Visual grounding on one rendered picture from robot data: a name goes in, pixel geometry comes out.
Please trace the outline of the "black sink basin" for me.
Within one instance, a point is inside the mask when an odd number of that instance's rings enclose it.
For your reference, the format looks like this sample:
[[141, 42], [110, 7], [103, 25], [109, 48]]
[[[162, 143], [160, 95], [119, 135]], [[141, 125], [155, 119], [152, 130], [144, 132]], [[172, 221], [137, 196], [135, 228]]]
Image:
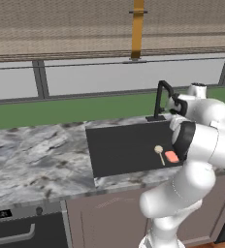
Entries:
[[[86, 136], [95, 177], [182, 165], [182, 162], [169, 162], [165, 156], [166, 151], [173, 150], [172, 131], [167, 121], [87, 129]], [[156, 145], [163, 147], [165, 166], [154, 151]]]

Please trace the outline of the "black sink tap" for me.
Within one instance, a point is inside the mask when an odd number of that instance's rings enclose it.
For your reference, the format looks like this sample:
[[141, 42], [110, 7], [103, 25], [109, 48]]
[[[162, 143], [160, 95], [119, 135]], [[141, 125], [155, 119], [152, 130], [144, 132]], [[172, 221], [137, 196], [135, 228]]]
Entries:
[[177, 94], [174, 92], [173, 87], [167, 81], [160, 80], [158, 82], [158, 87], [157, 87], [154, 113], [151, 116], [147, 116], [145, 118], [148, 122], [165, 120], [165, 117], [162, 115], [164, 109], [160, 106], [163, 88], [165, 88], [168, 91], [168, 97], [171, 98], [177, 104]]

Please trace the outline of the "beige dish brush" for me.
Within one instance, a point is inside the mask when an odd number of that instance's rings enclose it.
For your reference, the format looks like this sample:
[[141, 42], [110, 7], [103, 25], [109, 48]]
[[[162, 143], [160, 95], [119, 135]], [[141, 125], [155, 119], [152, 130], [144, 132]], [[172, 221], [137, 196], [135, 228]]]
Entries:
[[161, 145], [156, 145], [154, 147], [154, 151], [160, 156], [162, 165], [165, 166], [165, 162], [164, 162], [164, 159], [163, 159], [163, 156], [162, 156], [163, 147]]

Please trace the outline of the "pink bar soap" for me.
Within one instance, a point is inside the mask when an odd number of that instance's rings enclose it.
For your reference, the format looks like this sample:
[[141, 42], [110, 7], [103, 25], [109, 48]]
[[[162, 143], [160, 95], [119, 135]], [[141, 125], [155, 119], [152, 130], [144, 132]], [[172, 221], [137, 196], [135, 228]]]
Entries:
[[178, 156], [176, 155], [176, 153], [174, 151], [166, 151], [165, 156], [166, 156], [167, 160], [171, 163], [178, 163], [179, 162]]

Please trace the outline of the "brown cabinet door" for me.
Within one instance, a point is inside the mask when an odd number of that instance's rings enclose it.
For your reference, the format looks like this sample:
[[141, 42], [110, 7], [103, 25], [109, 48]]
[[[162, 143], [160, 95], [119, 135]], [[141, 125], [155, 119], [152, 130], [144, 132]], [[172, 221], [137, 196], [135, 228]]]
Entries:
[[68, 200], [73, 248], [139, 248], [148, 224], [139, 205], [143, 191]]
[[177, 237], [186, 247], [210, 243], [217, 239], [224, 223], [225, 175], [220, 175], [202, 206], [179, 226]]

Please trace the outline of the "grey framed window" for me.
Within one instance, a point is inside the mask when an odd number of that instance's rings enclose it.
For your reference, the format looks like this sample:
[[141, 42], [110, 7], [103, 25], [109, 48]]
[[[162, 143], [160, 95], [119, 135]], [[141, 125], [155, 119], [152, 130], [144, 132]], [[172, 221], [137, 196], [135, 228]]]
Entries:
[[225, 86], [225, 52], [0, 63], [0, 104], [148, 93], [164, 79]]

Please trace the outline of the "beige woven window blind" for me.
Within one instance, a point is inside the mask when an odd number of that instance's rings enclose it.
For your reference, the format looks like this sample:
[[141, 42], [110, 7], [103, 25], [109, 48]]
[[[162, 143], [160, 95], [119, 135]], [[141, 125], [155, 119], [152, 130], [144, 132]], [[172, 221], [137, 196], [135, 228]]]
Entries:
[[[128, 56], [134, 0], [0, 0], [0, 61]], [[144, 0], [142, 55], [225, 51], [225, 0]]]

